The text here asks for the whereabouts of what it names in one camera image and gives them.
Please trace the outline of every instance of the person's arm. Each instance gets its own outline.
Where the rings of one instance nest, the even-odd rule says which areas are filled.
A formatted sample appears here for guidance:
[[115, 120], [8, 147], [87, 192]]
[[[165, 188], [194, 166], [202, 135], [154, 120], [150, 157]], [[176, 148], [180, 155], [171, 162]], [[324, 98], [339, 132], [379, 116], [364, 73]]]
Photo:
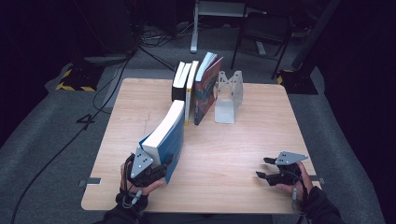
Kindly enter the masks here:
[[[107, 211], [104, 215], [102, 223], [106, 224], [135, 224], [138, 223], [139, 213], [142, 212], [149, 204], [149, 194], [156, 188], [161, 186], [164, 181], [157, 180], [146, 188], [139, 189], [127, 181], [127, 187], [125, 188], [125, 180], [123, 176], [124, 165], [121, 166], [121, 182], [120, 182], [120, 193], [116, 197], [116, 207]], [[142, 195], [136, 204], [132, 207], [125, 204], [128, 199], [128, 190], [132, 193], [137, 193], [142, 190]]]
[[[323, 192], [318, 187], [314, 187], [308, 173], [302, 162], [297, 162], [301, 170], [301, 176], [303, 178], [308, 197], [304, 203], [304, 211], [307, 213], [309, 219], [312, 219], [313, 224], [335, 224], [335, 223], [345, 223], [341, 219], [340, 212], [338, 208], [332, 204], [332, 202], [327, 198], [325, 192]], [[282, 189], [288, 193], [293, 193], [294, 186], [277, 184], [277, 189]], [[297, 188], [297, 199], [301, 202], [303, 200], [303, 185], [298, 182]]]
[[338, 208], [327, 198], [325, 192], [313, 187], [308, 195], [305, 210], [312, 223], [345, 223]]

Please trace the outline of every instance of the red book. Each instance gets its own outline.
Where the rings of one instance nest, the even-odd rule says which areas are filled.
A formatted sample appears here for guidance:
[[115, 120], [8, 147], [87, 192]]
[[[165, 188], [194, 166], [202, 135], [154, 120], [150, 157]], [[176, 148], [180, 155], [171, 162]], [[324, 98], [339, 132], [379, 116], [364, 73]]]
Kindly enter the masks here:
[[210, 106], [212, 106], [216, 100], [213, 90], [219, 77], [222, 59], [222, 57], [219, 58], [217, 56], [215, 60], [209, 65], [209, 67], [203, 72], [201, 80], [195, 79], [195, 125], [199, 125]]

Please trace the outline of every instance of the dark background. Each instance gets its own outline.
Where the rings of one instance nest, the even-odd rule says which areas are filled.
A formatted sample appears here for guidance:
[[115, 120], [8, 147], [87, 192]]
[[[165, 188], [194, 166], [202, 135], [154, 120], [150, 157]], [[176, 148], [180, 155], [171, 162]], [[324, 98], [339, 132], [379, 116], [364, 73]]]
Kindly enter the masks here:
[[[180, 10], [184, 5], [175, 0], [137, 2], [134, 8], [122, 1], [76, 2], [79, 8], [74, 1], [1, 2], [0, 146], [47, 95], [44, 84], [58, 76], [65, 64], [114, 53], [97, 37], [107, 47], [127, 52], [133, 43], [126, 37], [138, 33], [145, 21], [160, 21], [158, 25], [172, 35], [175, 24], [192, 18], [186, 14], [191, 10]], [[186, 8], [193, 7], [193, 1], [183, 2]], [[174, 13], [159, 10], [164, 7]], [[83, 18], [80, 10], [90, 16]], [[390, 184], [396, 181], [392, 162], [396, 149], [395, 10], [393, 1], [341, 1], [304, 62], [315, 64], [323, 75], [332, 111], [375, 185], [388, 223], [395, 216], [390, 210], [395, 199]], [[97, 36], [87, 23], [96, 28]]]

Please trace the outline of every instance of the black equipment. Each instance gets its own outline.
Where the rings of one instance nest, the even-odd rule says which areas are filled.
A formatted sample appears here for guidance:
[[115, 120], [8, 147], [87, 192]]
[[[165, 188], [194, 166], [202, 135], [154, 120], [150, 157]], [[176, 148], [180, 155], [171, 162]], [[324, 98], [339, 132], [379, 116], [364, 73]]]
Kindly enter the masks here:
[[136, 187], [146, 188], [156, 180], [166, 176], [166, 167], [172, 162], [173, 155], [170, 155], [166, 162], [161, 165], [153, 166], [153, 159], [141, 148], [136, 150], [136, 155], [132, 155], [127, 159], [128, 164], [127, 179]]
[[261, 179], [266, 179], [270, 186], [276, 184], [294, 185], [296, 178], [301, 178], [301, 171], [297, 161], [307, 159], [308, 156], [295, 154], [291, 152], [281, 152], [276, 159], [264, 158], [266, 163], [274, 164], [279, 168], [279, 174], [267, 175], [266, 173], [256, 172]]

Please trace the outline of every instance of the metal bookend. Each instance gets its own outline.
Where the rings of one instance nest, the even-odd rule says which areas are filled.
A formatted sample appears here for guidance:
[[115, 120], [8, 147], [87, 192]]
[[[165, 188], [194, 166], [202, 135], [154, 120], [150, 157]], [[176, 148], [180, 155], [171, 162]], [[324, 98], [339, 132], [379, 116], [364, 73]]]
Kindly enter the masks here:
[[279, 153], [279, 156], [276, 158], [275, 164], [276, 165], [290, 165], [297, 161], [303, 161], [306, 159], [308, 159], [308, 156], [306, 156], [306, 155], [282, 151]]
[[137, 175], [146, 170], [154, 160], [145, 152], [141, 147], [136, 149], [136, 154], [134, 155], [134, 164], [132, 166], [131, 178], [135, 178]]
[[242, 72], [235, 71], [230, 79], [225, 72], [219, 72], [218, 96], [215, 105], [215, 122], [235, 123], [236, 112], [242, 104], [244, 87]]

